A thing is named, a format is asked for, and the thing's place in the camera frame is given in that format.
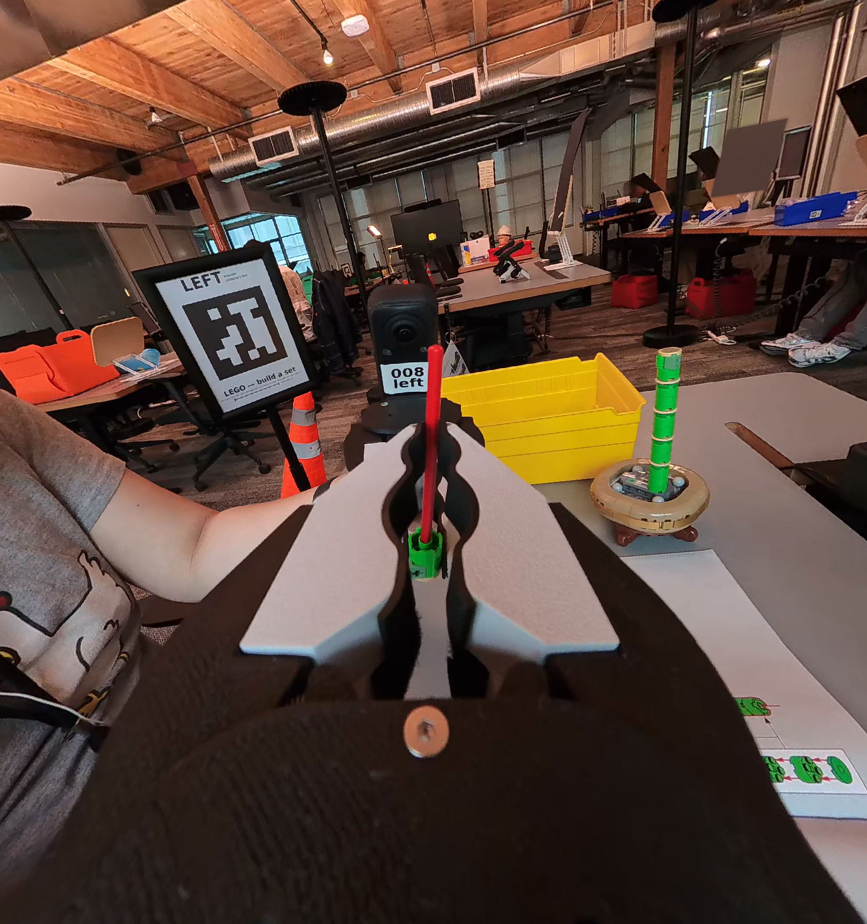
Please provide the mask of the black office chair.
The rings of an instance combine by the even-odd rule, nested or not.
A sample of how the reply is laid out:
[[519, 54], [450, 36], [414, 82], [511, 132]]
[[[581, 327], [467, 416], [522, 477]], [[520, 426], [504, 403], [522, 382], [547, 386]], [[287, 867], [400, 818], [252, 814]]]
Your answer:
[[206, 432], [210, 435], [215, 435], [216, 438], [193, 457], [192, 484], [196, 491], [202, 492], [207, 489], [207, 485], [202, 480], [203, 475], [227, 452], [231, 452], [235, 456], [247, 457], [255, 463], [259, 473], [262, 475], [271, 472], [273, 467], [254, 452], [254, 447], [258, 440], [275, 436], [273, 431], [261, 431], [259, 429], [261, 423], [265, 420], [266, 411], [260, 411], [249, 414], [240, 420], [221, 422], [209, 426], [209, 430]]

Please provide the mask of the orange traffic cone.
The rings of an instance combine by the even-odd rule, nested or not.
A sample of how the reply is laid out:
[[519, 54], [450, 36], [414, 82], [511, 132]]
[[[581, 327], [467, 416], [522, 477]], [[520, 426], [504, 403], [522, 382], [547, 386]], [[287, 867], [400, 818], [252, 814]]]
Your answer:
[[309, 479], [310, 487], [318, 488], [324, 485], [327, 476], [316, 422], [316, 408], [311, 392], [293, 400], [289, 437], [296, 456]]

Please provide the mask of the black floor lamp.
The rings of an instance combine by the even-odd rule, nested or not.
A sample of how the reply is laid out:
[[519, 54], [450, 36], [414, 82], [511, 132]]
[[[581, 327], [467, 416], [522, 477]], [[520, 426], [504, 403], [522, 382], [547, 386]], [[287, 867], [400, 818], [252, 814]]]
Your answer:
[[698, 329], [694, 325], [677, 322], [677, 303], [680, 288], [678, 275], [687, 193], [686, 167], [689, 155], [689, 129], [693, 96], [694, 62], [697, 40], [701, 33], [698, 20], [700, 10], [712, 4], [714, 4], [714, 1], [662, 1], [656, 4], [651, 15], [653, 21], [657, 24], [677, 22], [683, 18], [686, 21], [686, 29], [677, 147], [676, 190], [672, 201], [674, 219], [671, 227], [672, 234], [670, 243], [670, 290], [665, 324], [648, 329], [642, 336], [642, 344], [647, 348], [661, 349], [686, 347], [693, 344], [699, 335]]
[[20, 253], [21, 257], [24, 260], [24, 263], [30, 270], [31, 274], [34, 276], [36, 283], [38, 284], [43, 295], [46, 297], [51, 308], [55, 311], [60, 318], [64, 328], [66, 330], [73, 330], [74, 325], [70, 322], [65, 309], [59, 304], [55, 295], [53, 294], [51, 288], [49, 287], [47, 281], [38, 270], [33, 258], [30, 256], [24, 244], [18, 236], [14, 224], [23, 222], [31, 217], [32, 210], [25, 206], [21, 205], [0, 205], [0, 226], [4, 229], [7, 237], [10, 239], [14, 247]]
[[297, 84], [284, 90], [278, 97], [278, 105], [283, 113], [291, 116], [312, 119], [328, 177], [336, 211], [340, 219], [347, 244], [351, 268], [355, 273], [360, 305], [367, 313], [368, 294], [365, 273], [359, 257], [356, 240], [348, 218], [346, 202], [338, 182], [331, 146], [324, 125], [324, 115], [342, 105], [347, 99], [347, 88], [336, 81], [314, 80]]

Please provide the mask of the blue storage bin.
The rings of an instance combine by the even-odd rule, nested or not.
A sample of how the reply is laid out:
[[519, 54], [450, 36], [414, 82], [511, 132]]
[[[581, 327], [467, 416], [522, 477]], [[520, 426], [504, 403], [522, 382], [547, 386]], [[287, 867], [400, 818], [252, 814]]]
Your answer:
[[805, 199], [784, 199], [774, 208], [774, 225], [790, 227], [841, 218], [859, 191], [835, 191]]

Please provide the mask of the instruction booklet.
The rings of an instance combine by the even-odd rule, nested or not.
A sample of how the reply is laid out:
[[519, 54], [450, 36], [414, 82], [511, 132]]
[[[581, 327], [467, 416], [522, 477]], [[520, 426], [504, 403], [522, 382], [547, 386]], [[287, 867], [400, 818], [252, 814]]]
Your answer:
[[624, 562], [722, 677], [791, 815], [867, 820], [867, 733], [797, 661], [716, 553]]

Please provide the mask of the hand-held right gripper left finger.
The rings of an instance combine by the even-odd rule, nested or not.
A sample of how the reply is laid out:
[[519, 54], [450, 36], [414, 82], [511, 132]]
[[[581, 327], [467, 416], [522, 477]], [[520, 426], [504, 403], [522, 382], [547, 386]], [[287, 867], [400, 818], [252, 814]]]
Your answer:
[[309, 509], [241, 640], [246, 654], [310, 658], [403, 699], [421, 642], [407, 537], [419, 513], [423, 426], [412, 424]]

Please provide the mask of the person's left forearm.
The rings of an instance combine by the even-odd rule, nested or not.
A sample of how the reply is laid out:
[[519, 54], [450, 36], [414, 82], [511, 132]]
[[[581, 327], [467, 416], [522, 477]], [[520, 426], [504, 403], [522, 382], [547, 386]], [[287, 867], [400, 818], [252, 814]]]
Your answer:
[[89, 535], [129, 584], [196, 603], [326, 488], [215, 512], [127, 470]]

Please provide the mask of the black framed marker sign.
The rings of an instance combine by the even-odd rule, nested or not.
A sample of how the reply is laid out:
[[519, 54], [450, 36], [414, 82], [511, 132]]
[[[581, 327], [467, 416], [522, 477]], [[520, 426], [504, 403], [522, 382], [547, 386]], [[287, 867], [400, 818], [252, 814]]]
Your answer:
[[132, 272], [211, 424], [266, 416], [301, 491], [310, 482], [278, 413], [319, 372], [272, 249], [264, 243]]

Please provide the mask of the grey office desk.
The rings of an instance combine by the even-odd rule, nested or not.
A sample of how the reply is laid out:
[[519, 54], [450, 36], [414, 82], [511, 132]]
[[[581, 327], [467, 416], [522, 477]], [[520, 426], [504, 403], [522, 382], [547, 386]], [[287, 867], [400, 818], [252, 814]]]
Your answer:
[[609, 271], [580, 261], [566, 268], [543, 268], [537, 260], [525, 260], [522, 267], [528, 279], [501, 283], [489, 268], [471, 268], [463, 273], [461, 293], [439, 304], [439, 314], [463, 312], [479, 308], [499, 307], [509, 303], [512, 308], [523, 308], [525, 301], [546, 296], [564, 295], [585, 287], [612, 282]]

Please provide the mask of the wooden document stand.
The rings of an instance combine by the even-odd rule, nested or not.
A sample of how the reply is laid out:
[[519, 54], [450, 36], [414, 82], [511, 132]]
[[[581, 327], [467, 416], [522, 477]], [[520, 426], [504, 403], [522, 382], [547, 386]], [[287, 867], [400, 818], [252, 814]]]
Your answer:
[[134, 316], [95, 326], [90, 339], [93, 359], [99, 367], [110, 367], [117, 360], [139, 356], [145, 349], [145, 329], [141, 320]]

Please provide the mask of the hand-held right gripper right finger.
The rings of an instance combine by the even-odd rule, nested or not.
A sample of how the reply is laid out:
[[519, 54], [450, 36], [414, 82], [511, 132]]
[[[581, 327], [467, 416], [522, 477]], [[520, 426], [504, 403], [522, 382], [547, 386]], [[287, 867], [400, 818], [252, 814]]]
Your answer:
[[617, 636], [550, 504], [456, 424], [441, 431], [449, 553], [447, 676], [484, 698], [517, 664], [608, 653]]

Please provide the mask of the single green round brick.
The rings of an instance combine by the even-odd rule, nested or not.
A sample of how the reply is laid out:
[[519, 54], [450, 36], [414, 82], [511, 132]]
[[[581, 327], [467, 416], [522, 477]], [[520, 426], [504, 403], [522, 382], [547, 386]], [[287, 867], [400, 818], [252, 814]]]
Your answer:
[[428, 541], [424, 541], [422, 527], [408, 536], [408, 570], [412, 579], [437, 578], [442, 571], [444, 536], [432, 529]]

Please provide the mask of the red storage bin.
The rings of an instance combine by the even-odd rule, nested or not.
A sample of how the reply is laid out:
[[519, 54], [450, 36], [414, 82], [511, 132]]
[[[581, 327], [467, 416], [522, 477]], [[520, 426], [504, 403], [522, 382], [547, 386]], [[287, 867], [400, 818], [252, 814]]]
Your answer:
[[756, 288], [756, 279], [749, 270], [723, 276], [718, 281], [696, 277], [688, 286], [686, 314], [694, 319], [713, 319], [716, 317], [716, 294], [719, 317], [751, 314], [755, 310]]
[[653, 306], [659, 299], [655, 274], [624, 273], [613, 280], [610, 304], [613, 308], [639, 309]]

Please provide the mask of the red plastic rod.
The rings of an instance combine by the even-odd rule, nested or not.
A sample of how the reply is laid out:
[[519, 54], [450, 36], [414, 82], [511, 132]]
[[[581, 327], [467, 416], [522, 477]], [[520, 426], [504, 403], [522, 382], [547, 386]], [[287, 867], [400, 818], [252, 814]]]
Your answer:
[[442, 368], [444, 350], [428, 348], [427, 394], [425, 401], [425, 469], [421, 507], [420, 544], [431, 548], [434, 533], [434, 507], [438, 482], [438, 447], [442, 406]]

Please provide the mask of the yellow storage bin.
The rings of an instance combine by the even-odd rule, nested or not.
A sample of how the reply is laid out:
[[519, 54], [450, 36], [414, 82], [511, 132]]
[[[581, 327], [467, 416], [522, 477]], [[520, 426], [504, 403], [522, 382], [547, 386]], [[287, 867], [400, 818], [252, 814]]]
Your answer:
[[591, 479], [632, 457], [646, 404], [602, 353], [445, 378], [442, 395], [531, 484]]

